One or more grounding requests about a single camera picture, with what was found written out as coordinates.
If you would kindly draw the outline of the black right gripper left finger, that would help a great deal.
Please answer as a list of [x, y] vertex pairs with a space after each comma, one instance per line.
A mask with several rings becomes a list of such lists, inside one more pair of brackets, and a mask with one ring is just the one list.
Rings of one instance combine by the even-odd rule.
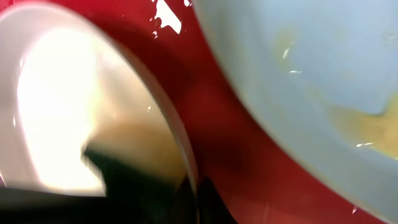
[[196, 223], [190, 181], [174, 187], [87, 147], [103, 176], [104, 197], [1, 188], [1, 223]]

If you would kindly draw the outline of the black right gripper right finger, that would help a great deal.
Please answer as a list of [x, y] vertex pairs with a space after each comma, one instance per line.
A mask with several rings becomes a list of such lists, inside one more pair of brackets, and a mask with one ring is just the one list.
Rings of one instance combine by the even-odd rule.
[[204, 178], [197, 192], [200, 224], [238, 224], [209, 178]]

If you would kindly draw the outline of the white plate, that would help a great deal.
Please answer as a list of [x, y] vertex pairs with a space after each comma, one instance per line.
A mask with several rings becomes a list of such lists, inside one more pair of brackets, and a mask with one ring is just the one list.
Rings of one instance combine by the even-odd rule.
[[197, 186], [183, 123], [127, 47], [47, 2], [1, 12], [1, 182], [65, 195], [104, 195], [86, 146], [162, 180]]

